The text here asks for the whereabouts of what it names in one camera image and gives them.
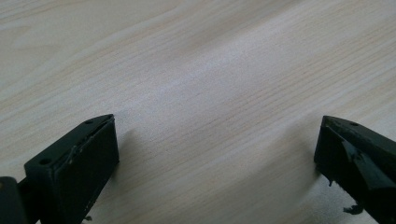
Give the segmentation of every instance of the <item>wooden tabletop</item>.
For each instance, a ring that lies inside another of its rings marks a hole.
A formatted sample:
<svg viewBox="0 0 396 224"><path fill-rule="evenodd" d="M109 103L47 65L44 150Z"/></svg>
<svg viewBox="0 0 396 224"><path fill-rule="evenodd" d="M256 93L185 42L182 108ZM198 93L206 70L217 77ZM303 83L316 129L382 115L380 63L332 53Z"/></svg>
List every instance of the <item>wooden tabletop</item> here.
<svg viewBox="0 0 396 224"><path fill-rule="evenodd" d="M396 139L394 0L0 3L0 175L112 113L107 223L375 223L315 173L323 115Z"/></svg>

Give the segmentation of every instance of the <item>light wood surface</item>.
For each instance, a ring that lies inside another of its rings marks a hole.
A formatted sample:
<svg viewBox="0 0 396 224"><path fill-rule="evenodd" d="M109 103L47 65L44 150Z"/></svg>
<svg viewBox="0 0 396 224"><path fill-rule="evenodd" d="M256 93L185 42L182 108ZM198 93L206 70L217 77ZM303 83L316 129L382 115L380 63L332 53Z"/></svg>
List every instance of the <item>light wood surface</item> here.
<svg viewBox="0 0 396 224"><path fill-rule="evenodd" d="M0 175L116 116L87 223L375 223L313 153L323 115L396 139L394 0L2 1L0 68Z"/></svg>

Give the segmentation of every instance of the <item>black object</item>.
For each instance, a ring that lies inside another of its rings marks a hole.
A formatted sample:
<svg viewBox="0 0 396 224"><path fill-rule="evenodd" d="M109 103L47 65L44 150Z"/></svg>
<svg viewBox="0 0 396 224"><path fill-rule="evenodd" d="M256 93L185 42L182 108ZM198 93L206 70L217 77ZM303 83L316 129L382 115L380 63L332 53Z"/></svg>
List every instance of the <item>black object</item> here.
<svg viewBox="0 0 396 224"><path fill-rule="evenodd" d="M26 162L19 184L0 177L0 224L80 224L118 163L114 116L81 123Z"/></svg>
<svg viewBox="0 0 396 224"><path fill-rule="evenodd" d="M315 152L317 169L338 183L379 223L396 223L396 143L358 123L325 116Z"/></svg>

